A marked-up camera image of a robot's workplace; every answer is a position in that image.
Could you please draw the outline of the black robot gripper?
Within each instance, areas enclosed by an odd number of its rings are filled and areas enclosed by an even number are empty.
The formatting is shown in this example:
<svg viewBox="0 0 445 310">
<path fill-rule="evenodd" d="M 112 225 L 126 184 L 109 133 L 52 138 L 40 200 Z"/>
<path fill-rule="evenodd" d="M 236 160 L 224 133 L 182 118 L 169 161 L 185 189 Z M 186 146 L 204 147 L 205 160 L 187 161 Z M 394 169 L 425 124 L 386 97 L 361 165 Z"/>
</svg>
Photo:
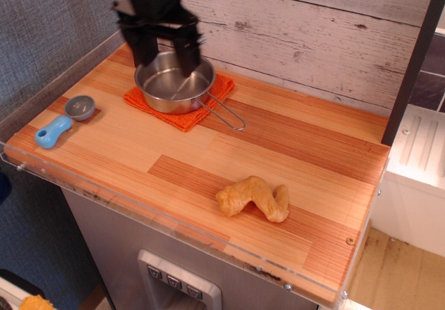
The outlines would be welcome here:
<svg viewBox="0 0 445 310">
<path fill-rule="evenodd" d="M 112 9 L 132 50 L 134 65 L 147 66 L 159 52 L 157 38 L 173 41 L 179 67 L 189 77 L 201 64 L 198 18 L 182 0 L 116 0 Z"/>
</svg>

